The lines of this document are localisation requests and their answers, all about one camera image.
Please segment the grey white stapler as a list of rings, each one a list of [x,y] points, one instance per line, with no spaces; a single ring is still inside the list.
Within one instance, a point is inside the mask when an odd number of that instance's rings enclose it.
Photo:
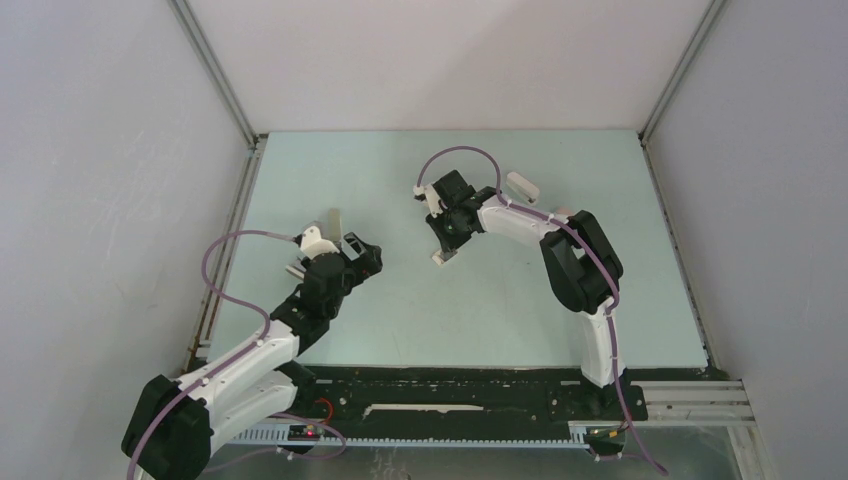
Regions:
[[[287,265],[285,271],[296,279],[298,279],[299,281],[302,281],[305,278],[306,274],[306,268],[299,262]]]

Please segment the beige stapler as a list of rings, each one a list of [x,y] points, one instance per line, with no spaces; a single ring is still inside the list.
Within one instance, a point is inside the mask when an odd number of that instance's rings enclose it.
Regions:
[[[331,208],[327,214],[327,239],[339,244],[342,237],[341,212],[338,208]]]

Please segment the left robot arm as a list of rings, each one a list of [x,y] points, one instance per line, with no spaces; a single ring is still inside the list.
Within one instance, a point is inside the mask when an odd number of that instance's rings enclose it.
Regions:
[[[299,283],[273,311],[252,305],[260,327],[216,360],[176,379],[144,386],[121,442],[126,476],[195,479],[214,454],[263,419],[304,416],[316,403],[314,376],[297,357],[329,330],[352,290],[383,269],[379,246],[350,232],[347,255],[318,226],[290,237],[303,257]]]

